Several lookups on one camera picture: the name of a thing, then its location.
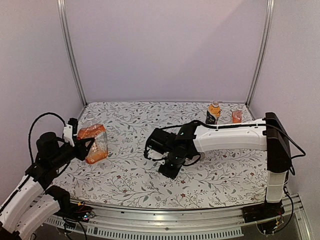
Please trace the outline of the slim red-label tea bottle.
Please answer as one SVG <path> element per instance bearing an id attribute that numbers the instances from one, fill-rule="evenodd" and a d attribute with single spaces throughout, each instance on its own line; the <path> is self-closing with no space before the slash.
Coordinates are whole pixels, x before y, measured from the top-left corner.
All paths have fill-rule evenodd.
<path id="1" fill-rule="evenodd" d="M 88 113 L 85 116 L 83 125 L 77 133 L 77 138 L 79 140 L 94 138 L 94 143 L 85 159 L 88 164 L 93 165 L 108 157 L 107 131 L 103 124 L 98 123 L 92 113 Z"/>

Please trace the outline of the black-label orange drink bottle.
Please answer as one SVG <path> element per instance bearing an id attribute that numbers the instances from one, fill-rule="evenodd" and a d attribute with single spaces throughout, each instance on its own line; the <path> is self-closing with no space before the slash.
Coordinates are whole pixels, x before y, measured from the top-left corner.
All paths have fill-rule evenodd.
<path id="1" fill-rule="evenodd" d="M 221 115 L 221 108 L 218 101 L 214 100 L 206 111 L 205 123 L 207 125 L 216 125 Z"/>

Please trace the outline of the wide orange tea bottle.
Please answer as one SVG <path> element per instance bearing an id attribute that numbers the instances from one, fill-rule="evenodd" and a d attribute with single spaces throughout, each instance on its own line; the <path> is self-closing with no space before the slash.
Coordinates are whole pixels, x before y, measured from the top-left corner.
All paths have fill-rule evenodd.
<path id="1" fill-rule="evenodd" d="M 231 114 L 232 123 L 240 124 L 242 123 L 242 115 L 243 115 L 243 105 L 238 105 L 236 110 L 234 110 Z"/>

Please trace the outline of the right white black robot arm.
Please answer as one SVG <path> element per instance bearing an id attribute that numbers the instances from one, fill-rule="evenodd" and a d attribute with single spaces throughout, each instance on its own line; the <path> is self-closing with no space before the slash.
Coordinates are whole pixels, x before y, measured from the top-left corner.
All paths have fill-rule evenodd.
<path id="1" fill-rule="evenodd" d="M 288 136 L 277 115 L 267 112 L 264 118 L 245 123 L 206 124 L 193 120 L 178 126 L 178 132 L 167 127 L 155 128 L 147 138 L 143 155 L 152 160 L 149 151 L 162 157 L 159 172 L 175 179 L 186 160 L 197 163 L 202 154 L 220 150 L 255 150 L 266 153 L 267 184 L 263 203 L 242 208 L 245 222 L 278 217 L 285 210 L 282 198 L 288 172 L 292 168 Z"/>

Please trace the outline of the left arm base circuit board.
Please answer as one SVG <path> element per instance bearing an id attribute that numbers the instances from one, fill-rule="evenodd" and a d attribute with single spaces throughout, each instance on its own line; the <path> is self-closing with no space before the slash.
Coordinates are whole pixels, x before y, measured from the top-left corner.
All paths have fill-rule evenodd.
<path id="1" fill-rule="evenodd" d="M 93 208 L 85 201 L 71 202 L 67 208 L 62 211 L 62 216 L 75 221 L 88 223 L 95 216 Z"/>

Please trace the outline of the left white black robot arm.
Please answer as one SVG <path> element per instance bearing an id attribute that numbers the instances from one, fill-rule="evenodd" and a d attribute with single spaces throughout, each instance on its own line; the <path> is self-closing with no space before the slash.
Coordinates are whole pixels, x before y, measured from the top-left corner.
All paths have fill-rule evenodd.
<path id="1" fill-rule="evenodd" d="M 71 202 L 70 193 L 53 185 L 71 160 L 85 160 L 94 138 L 75 140 L 71 145 L 54 132 L 46 132 L 36 141 L 35 162 L 25 171 L 21 182 L 0 206 L 0 238 L 28 240 L 32 233 L 53 214 L 71 221 L 88 222 L 93 209 L 83 202 Z"/>

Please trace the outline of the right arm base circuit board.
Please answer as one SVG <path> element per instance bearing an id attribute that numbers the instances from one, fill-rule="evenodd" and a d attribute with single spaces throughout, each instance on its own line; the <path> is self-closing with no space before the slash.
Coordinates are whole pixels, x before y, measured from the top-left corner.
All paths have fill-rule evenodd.
<path id="1" fill-rule="evenodd" d="M 285 227 L 285 218 L 279 213 L 271 220 L 263 221 L 256 224 L 257 230 L 264 236 L 274 235 Z"/>

